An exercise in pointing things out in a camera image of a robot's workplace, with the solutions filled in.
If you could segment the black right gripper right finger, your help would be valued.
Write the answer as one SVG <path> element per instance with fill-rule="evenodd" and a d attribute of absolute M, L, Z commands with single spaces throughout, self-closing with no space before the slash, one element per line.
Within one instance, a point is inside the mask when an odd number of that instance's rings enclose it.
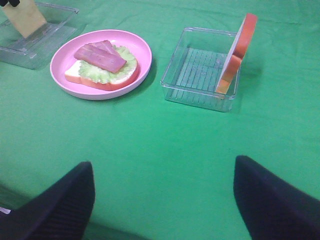
<path fill-rule="evenodd" d="M 320 238 L 320 201 L 248 156 L 235 159 L 233 194 L 251 239 Z"/>

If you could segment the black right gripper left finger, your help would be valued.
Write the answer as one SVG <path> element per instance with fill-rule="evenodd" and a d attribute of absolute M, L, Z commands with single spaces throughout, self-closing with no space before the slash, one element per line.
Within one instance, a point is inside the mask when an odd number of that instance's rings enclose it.
<path fill-rule="evenodd" d="M 23 206 L 0 218 L 2 240 L 80 240 L 95 202 L 91 162 L 75 166 Z"/>

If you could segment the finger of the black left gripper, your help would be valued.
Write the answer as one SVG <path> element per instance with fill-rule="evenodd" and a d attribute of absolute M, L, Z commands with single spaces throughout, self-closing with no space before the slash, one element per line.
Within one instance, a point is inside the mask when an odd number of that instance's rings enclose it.
<path fill-rule="evenodd" d="M 8 0 L 8 2 L 13 6 L 17 7 L 20 4 L 20 0 Z"/>

